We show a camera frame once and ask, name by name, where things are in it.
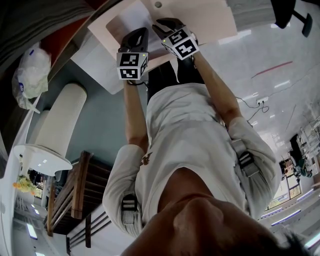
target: equipment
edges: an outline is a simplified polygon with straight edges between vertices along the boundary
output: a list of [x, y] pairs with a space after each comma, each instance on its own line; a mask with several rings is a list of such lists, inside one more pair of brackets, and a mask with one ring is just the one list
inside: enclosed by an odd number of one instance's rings
[[184, 60], [199, 51], [195, 35], [179, 19], [160, 18], [156, 21], [170, 29], [165, 32], [157, 25], [152, 25], [162, 45], [177, 58]]
[[120, 80], [140, 80], [148, 66], [148, 36], [146, 27], [127, 34], [116, 54], [116, 66]]

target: logo on shirt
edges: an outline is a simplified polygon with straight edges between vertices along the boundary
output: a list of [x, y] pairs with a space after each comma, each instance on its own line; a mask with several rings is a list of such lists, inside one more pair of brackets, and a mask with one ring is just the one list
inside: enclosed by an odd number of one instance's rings
[[146, 166], [149, 164], [149, 158], [150, 158], [151, 154], [152, 154], [152, 152], [147, 154], [146, 156], [142, 157], [140, 166]]

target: hair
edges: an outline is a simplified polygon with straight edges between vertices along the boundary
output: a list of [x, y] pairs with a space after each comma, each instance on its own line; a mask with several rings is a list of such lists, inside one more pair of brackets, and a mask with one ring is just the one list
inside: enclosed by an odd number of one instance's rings
[[222, 248], [220, 255], [246, 255], [246, 256], [311, 256], [295, 234], [285, 235], [287, 246], [282, 247], [268, 236], [259, 235], [257, 240], [249, 243], [237, 243], [228, 248]]

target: chair leg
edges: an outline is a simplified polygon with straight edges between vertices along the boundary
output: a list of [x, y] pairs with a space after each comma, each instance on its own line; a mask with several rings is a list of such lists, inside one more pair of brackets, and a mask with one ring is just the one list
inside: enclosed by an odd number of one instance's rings
[[305, 18], [300, 13], [297, 13], [295, 10], [293, 11], [293, 15], [304, 23], [302, 34], [307, 38], [311, 32], [312, 24], [313, 24], [313, 19], [311, 15], [308, 13]]

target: fluorescent light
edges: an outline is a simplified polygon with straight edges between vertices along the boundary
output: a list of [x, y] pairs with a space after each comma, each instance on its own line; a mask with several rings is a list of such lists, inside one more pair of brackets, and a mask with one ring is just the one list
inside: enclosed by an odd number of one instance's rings
[[272, 212], [269, 212], [269, 213], [267, 213], [267, 214], [264, 214], [264, 215], [261, 216], [261, 218], [264, 217], [264, 216], [273, 214], [273, 213], [275, 213], [275, 212], [277, 212], [277, 211], [280, 211], [281, 209], [282, 209], [282, 207], [280, 207], [279, 209], [276, 209], [276, 210], [274, 210], [274, 211], [272, 211]]
[[280, 86], [284, 86], [284, 85], [287, 85], [287, 84], [290, 84], [290, 80], [285, 81], [285, 82], [282, 82], [282, 83], [279, 83], [279, 84], [277, 84], [274, 88], [278, 88], [278, 87], [280, 87]]
[[252, 99], [252, 98], [255, 98], [255, 97], [258, 97], [259, 94], [257, 92], [253, 93], [252, 95], [248, 95], [246, 97], [243, 98], [244, 101], [247, 101], [249, 99]]
[[253, 93], [253, 94], [251, 94], [251, 95], [248, 95], [248, 96], [244, 97], [243, 99], [239, 99], [239, 98], [238, 98], [237, 101], [238, 101], [238, 103], [241, 103], [241, 102], [250, 100], [250, 99], [255, 98], [255, 97], [258, 97], [258, 96], [259, 96], [259, 94], [258, 94], [257, 92], [255, 92], [255, 93]]
[[304, 198], [305, 196], [309, 195], [310, 193], [312, 193], [312, 191], [314, 191], [314, 189], [312, 188], [311, 190], [309, 190], [307, 193], [305, 193], [303, 196], [300, 196], [297, 201], [299, 201], [300, 199]]
[[26, 226], [28, 227], [30, 237], [37, 240], [38, 237], [34, 227], [31, 224], [27, 224]]
[[252, 33], [251, 29], [241, 31], [235, 36], [231, 36], [231, 37], [220, 39], [219, 40], [219, 45], [229, 44], [229, 43], [231, 43], [233, 41], [236, 41], [236, 40], [239, 40], [239, 39], [244, 38], [246, 36], [249, 36], [249, 35], [251, 35], [251, 33]]
[[320, 240], [320, 233], [318, 233], [314, 238], [312, 238], [309, 242], [307, 242], [304, 247], [310, 249], [313, 245], [315, 245]]
[[285, 217], [285, 218], [283, 218], [283, 219], [280, 219], [280, 220], [278, 220], [278, 221], [275, 222], [275, 223], [272, 223], [272, 224], [271, 224], [271, 227], [279, 224], [280, 222], [283, 222], [283, 221], [286, 221], [286, 220], [290, 219], [291, 217], [295, 216], [296, 214], [298, 214], [298, 213], [300, 213], [300, 212], [301, 212], [301, 210], [299, 209], [299, 210], [295, 211], [294, 213], [291, 213], [291, 214], [288, 215], [287, 217]]
[[280, 201], [282, 201], [282, 200], [285, 200], [285, 199], [287, 199], [287, 198], [288, 198], [288, 195], [286, 195], [284, 198], [278, 200], [278, 202], [280, 202]]

